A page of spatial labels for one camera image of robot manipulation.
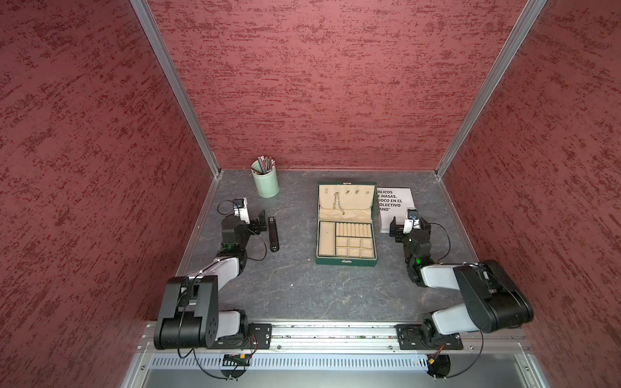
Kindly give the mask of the green jewelry box beige lining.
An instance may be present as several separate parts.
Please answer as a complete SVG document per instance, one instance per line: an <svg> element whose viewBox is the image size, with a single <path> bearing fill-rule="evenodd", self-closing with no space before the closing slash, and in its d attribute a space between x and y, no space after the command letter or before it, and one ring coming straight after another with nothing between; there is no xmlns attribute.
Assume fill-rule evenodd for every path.
<svg viewBox="0 0 621 388"><path fill-rule="evenodd" d="M373 268L376 204L375 182L319 182L315 263Z"/></svg>

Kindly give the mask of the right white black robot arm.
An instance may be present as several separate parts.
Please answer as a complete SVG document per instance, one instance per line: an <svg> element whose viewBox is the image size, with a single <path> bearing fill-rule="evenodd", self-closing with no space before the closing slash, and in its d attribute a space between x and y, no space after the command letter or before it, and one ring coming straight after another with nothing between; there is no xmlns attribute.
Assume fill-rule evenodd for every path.
<svg viewBox="0 0 621 388"><path fill-rule="evenodd" d="M431 258L431 224L413 214L402 225L392 220L389 236L404 246L410 280L431 289L460 292L463 302L425 316L420 333L427 341L478 331L519 328L535 318L526 296L496 260L442 264Z"/></svg>

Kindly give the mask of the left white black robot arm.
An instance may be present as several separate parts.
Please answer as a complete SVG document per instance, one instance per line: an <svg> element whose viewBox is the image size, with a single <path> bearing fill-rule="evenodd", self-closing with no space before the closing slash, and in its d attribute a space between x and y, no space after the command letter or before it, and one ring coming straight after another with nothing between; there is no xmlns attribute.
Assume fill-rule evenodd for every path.
<svg viewBox="0 0 621 388"><path fill-rule="evenodd" d="M249 345L246 313L220 310L219 291L243 273L250 237L266 230L265 211L249 222L234 213L225 216L221 247L211 264L195 275L168 280L155 326L154 345L158 350Z"/></svg>

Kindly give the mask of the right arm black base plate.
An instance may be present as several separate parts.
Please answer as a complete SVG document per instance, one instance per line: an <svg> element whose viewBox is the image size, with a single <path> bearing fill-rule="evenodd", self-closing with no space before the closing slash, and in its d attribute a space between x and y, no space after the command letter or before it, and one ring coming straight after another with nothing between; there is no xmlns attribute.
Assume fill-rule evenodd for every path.
<svg viewBox="0 0 621 388"><path fill-rule="evenodd" d="M397 324L395 329L401 350L430 352L463 350L463 343L459 334L440 334L430 322Z"/></svg>

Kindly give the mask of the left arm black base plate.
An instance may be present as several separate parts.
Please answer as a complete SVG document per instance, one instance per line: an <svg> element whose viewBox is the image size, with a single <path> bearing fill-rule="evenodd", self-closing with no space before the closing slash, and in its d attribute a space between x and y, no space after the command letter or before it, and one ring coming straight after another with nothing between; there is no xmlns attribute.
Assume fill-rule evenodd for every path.
<svg viewBox="0 0 621 388"><path fill-rule="evenodd" d="M270 323L249 323L247 333L218 339L211 349L218 350L267 350L270 349L273 325Z"/></svg>

